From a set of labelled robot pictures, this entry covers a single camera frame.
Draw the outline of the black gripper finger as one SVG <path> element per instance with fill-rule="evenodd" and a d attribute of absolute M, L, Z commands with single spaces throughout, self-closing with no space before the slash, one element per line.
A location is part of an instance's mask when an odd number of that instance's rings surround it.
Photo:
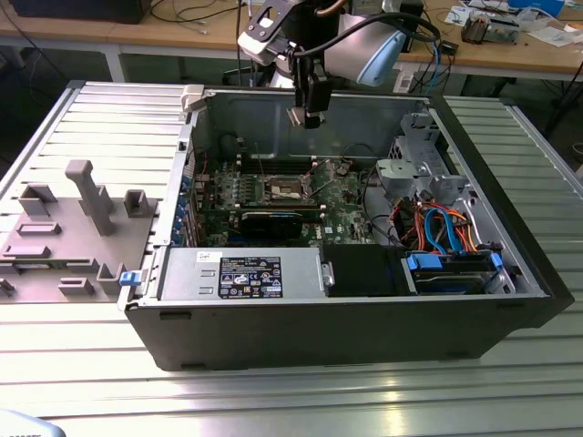
<path fill-rule="evenodd" d="M 306 108 L 307 74 L 306 63 L 302 58 L 291 60 L 291 75 L 295 93 L 295 106 Z"/>
<path fill-rule="evenodd" d="M 321 63 L 312 63 L 308 67 L 304 91 L 304 125 L 315 129 L 321 124 L 321 113 L 328 110 L 332 94 L 332 84 Z"/>

